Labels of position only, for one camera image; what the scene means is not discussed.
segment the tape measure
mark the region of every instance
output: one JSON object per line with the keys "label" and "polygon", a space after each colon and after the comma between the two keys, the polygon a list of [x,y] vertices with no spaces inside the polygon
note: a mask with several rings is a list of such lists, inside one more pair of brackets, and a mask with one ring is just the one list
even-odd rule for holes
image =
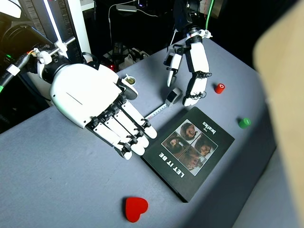
{"label": "tape measure", "polygon": [[182,91],[179,88],[174,88],[167,96],[165,103],[160,106],[159,108],[155,109],[153,112],[151,112],[149,115],[145,117],[145,119],[150,120],[153,117],[155,117],[157,114],[165,110],[166,108],[174,105],[177,103],[180,98],[182,97]]}

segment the red cylinder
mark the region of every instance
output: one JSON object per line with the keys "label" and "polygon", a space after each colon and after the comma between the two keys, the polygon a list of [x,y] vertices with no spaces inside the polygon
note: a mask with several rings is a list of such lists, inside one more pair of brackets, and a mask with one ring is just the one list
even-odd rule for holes
{"label": "red cylinder", "polygon": [[215,92],[217,93],[217,94],[221,94],[223,91],[224,91],[224,89],[225,89],[225,86],[224,86],[224,84],[218,84],[218,86],[215,88]]}

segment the green cylinder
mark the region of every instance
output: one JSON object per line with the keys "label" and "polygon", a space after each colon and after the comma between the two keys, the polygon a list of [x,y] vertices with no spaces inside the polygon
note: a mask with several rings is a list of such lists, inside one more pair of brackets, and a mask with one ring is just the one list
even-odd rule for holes
{"label": "green cylinder", "polygon": [[251,120],[249,118],[244,118],[238,123],[240,128],[247,128],[251,125]]}

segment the beatles album box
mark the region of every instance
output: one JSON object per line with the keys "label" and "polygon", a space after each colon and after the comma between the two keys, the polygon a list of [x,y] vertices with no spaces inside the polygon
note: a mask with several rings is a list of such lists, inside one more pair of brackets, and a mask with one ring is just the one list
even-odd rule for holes
{"label": "beatles album box", "polygon": [[234,138],[194,107],[142,158],[185,202],[219,162]]}

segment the heart-shaped object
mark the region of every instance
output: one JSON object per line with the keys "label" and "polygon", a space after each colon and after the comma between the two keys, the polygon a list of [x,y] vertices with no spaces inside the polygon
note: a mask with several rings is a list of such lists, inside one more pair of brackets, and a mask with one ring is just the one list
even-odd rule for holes
{"label": "heart-shaped object", "polygon": [[125,203],[125,215],[130,222],[137,222],[148,209],[148,202],[139,197],[129,197]]}

